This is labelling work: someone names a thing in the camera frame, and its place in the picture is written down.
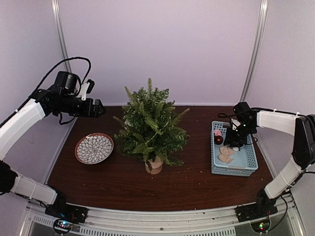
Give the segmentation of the small green christmas tree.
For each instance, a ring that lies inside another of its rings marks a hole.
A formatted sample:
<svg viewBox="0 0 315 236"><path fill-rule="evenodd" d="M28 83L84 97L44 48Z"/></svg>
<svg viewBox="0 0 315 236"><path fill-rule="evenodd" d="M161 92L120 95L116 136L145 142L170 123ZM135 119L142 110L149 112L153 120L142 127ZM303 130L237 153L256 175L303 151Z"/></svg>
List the small green christmas tree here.
<svg viewBox="0 0 315 236"><path fill-rule="evenodd" d="M121 128L114 135L123 155L139 158L152 172L154 164L179 167L183 161L173 154L184 149L189 135L179 124L190 109L176 112L175 102L169 101L169 89L153 86L137 91L125 88L128 102L122 107L123 116L114 116Z"/></svg>

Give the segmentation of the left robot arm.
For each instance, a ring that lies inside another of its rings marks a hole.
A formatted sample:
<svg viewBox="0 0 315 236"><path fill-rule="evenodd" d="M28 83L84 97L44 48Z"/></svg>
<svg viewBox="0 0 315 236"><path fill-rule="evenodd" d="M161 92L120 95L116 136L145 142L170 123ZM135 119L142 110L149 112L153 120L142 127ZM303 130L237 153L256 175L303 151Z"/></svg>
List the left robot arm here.
<svg viewBox="0 0 315 236"><path fill-rule="evenodd" d="M98 118L105 113L99 99L87 98L95 83L91 79L75 87L79 81L76 74L60 71L48 89L35 89L28 101L0 126L0 192L14 193L51 205L59 218L67 218L71 208L63 202L61 194L47 185L12 170L3 160L15 143L37 122L50 114L66 113L72 117Z"/></svg>

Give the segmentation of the beige bow ornament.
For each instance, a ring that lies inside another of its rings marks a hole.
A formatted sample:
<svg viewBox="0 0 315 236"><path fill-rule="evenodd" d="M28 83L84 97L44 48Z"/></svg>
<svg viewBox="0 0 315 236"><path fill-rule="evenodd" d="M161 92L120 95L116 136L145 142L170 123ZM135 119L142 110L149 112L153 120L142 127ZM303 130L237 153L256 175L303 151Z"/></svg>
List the beige bow ornament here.
<svg viewBox="0 0 315 236"><path fill-rule="evenodd" d="M231 156L234 155L234 150L228 146L221 146L220 147L220 154L218 156L221 162L229 164L233 161Z"/></svg>

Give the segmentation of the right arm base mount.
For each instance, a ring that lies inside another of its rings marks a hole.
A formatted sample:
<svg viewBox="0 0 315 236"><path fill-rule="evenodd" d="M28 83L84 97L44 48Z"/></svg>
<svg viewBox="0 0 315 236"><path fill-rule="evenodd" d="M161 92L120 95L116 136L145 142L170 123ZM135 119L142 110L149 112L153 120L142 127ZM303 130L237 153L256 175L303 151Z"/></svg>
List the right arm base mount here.
<svg viewBox="0 0 315 236"><path fill-rule="evenodd" d="M255 203L249 205L238 205L235 208L238 222L251 221L277 213L278 209L276 207L276 200L277 198L270 199L265 190L261 189L256 196Z"/></svg>

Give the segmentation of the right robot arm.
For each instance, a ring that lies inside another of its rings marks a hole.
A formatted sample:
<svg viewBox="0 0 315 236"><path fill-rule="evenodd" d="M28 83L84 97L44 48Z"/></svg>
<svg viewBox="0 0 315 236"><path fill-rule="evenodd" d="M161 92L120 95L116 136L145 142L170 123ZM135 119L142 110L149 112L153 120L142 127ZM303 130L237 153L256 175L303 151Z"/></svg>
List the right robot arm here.
<svg viewBox="0 0 315 236"><path fill-rule="evenodd" d="M291 158L280 173L259 191L252 212L257 217L264 216L275 201L302 177L315 162L315 116L301 115L276 109L251 108L247 102L239 102L233 107L236 117L230 121L224 144L242 147L247 136L257 133L257 128L269 128L294 137Z"/></svg>

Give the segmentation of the red bauble ornament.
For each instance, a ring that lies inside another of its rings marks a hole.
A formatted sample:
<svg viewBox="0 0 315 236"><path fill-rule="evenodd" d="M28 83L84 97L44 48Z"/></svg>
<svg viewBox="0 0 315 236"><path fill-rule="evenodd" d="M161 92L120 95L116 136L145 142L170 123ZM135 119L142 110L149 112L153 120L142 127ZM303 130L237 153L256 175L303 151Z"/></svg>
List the red bauble ornament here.
<svg viewBox="0 0 315 236"><path fill-rule="evenodd" d="M221 145L224 142L224 139L222 136L215 136L214 137L214 143L216 145Z"/></svg>

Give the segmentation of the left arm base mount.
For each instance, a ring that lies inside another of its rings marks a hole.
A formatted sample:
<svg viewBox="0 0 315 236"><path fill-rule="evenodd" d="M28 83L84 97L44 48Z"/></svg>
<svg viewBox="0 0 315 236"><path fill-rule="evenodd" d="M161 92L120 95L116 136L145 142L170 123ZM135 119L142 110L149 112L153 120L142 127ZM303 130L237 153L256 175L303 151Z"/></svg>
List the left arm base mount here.
<svg viewBox="0 0 315 236"><path fill-rule="evenodd" d="M44 204L45 214L55 218L70 221L72 223L85 223L88 209L82 206L75 206L67 203L64 193L58 192L56 200L52 205Z"/></svg>

